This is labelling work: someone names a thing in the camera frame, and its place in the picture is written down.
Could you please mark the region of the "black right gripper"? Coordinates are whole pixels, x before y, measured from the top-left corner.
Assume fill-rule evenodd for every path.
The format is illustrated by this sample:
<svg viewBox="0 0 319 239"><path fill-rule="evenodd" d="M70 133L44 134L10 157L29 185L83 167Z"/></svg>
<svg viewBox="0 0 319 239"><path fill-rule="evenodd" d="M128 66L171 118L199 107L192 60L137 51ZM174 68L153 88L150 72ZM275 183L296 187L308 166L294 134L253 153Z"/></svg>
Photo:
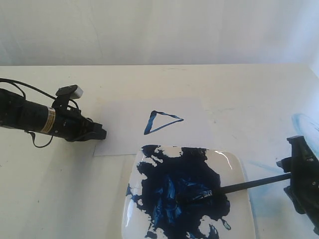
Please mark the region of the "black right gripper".
<svg viewBox="0 0 319 239"><path fill-rule="evenodd" d="M276 162L285 173L292 174L290 186L284 192L299 214L306 214L319 228L319 161L312 153L303 136L287 138L291 145L291 156Z"/></svg>

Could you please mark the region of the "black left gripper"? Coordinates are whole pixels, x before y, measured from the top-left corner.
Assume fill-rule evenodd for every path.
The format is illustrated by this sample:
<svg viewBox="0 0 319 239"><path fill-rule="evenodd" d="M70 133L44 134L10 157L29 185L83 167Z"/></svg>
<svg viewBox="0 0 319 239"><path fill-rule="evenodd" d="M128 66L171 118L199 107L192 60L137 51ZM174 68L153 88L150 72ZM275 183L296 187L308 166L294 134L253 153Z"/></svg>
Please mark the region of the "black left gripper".
<svg viewBox="0 0 319 239"><path fill-rule="evenodd" d="M107 132L101 124L85 118L77 107L69 107L68 103L66 98L54 100L52 108L55 110L55 118L49 135L68 142L106 139Z"/></svg>

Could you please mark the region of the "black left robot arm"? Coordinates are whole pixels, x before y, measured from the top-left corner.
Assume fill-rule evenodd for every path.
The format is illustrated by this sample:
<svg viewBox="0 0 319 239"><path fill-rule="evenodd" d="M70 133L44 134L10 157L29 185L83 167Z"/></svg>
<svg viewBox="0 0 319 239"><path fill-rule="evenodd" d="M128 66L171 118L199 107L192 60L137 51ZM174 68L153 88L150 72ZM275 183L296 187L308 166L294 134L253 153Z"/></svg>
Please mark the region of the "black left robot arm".
<svg viewBox="0 0 319 239"><path fill-rule="evenodd" d="M78 108L68 109L69 100L83 91L77 85L62 87L51 107L30 102L23 96L0 90L1 127L21 129L63 138L69 142L104 140L107 132L99 123L81 115Z"/></svg>

